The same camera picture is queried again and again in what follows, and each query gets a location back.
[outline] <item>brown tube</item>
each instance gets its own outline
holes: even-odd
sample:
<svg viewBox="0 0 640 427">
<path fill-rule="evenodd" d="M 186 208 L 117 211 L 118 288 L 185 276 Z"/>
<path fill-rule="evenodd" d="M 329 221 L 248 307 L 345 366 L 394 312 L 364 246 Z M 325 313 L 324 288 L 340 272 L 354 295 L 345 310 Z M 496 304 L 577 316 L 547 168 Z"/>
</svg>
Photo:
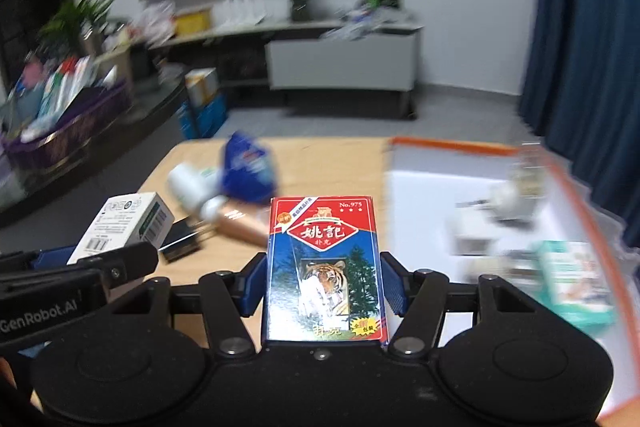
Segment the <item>brown tube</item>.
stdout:
<svg viewBox="0 0 640 427">
<path fill-rule="evenodd" d="M 258 247 L 267 247 L 270 217 L 268 206 L 216 196 L 204 204 L 201 216 L 203 221 L 215 225 L 217 230 L 227 237 L 240 239 Z"/>
</svg>

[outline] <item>wooden table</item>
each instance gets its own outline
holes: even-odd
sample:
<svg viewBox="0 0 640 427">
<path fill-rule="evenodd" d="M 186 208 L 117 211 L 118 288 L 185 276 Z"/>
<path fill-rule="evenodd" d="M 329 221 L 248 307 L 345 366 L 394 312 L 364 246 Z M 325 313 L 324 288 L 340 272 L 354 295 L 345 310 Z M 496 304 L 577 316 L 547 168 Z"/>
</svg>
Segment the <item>wooden table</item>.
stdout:
<svg viewBox="0 0 640 427">
<path fill-rule="evenodd" d="M 158 164 L 140 192 L 157 192 L 167 203 L 176 221 L 186 217 L 177 200 L 166 188 L 169 171 L 178 163 L 188 162 L 197 168 L 222 163 L 224 140 L 192 140 L 177 145 Z M 278 179 L 278 195 L 282 196 L 372 196 L 377 214 L 378 243 L 385 250 L 386 171 L 385 138 L 267 138 L 260 144 L 273 153 Z M 172 284 L 193 284 L 202 275 L 215 270 L 238 271 L 257 252 L 257 248 L 211 235 L 201 241 L 202 250 L 172 264 L 161 258 L 158 269 L 150 277 L 169 277 Z M 260 346 L 262 306 L 244 323 Z M 176 317 L 176 328 L 206 346 L 206 336 L 199 315 Z"/>
</svg>

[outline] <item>screw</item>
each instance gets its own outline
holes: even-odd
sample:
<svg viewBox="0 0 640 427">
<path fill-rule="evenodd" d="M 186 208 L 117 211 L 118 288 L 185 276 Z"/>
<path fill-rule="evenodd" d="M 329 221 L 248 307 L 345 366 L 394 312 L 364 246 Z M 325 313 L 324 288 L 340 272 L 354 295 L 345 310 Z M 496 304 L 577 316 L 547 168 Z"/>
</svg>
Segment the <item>screw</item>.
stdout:
<svg viewBox="0 0 640 427">
<path fill-rule="evenodd" d="M 424 342 L 416 337 L 402 337 L 394 342 L 394 350 L 404 357 L 418 357 L 424 348 Z"/>
<path fill-rule="evenodd" d="M 231 337 L 220 342 L 220 351 L 230 357 L 238 357 L 247 354 L 253 344 L 241 337 Z"/>
<path fill-rule="evenodd" d="M 316 349 L 314 351 L 314 358 L 316 360 L 320 360 L 320 362 L 322 362 L 322 360 L 326 360 L 331 356 L 331 351 L 329 351 L 328 349 Z"/>
</svg>

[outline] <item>playing card box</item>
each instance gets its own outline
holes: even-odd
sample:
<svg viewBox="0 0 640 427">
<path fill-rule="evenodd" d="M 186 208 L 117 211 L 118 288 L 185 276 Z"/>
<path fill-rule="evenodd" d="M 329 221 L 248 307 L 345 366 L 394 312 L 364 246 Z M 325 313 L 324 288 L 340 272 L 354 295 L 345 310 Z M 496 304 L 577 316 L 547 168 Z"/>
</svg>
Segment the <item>playing card box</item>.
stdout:
<svg viewBox="0 0 640 427">
<path fill-rule="evenodd" d="M 263 337 L 386 343 L 368 196 L 274 198 Z"/>
</svg>

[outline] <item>blue curtain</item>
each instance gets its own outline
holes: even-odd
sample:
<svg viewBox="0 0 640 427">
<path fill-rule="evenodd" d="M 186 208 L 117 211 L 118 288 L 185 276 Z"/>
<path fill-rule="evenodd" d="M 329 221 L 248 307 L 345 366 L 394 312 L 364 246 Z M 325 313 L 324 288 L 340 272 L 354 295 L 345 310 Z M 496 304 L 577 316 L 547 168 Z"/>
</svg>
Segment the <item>blue curtain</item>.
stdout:
<svg viewBox="0 0 640 427">
<path fill-rule="evenodd" d="M 640 0 L 538 0 L 520 115 L 640 247 Z"/>
</svg>

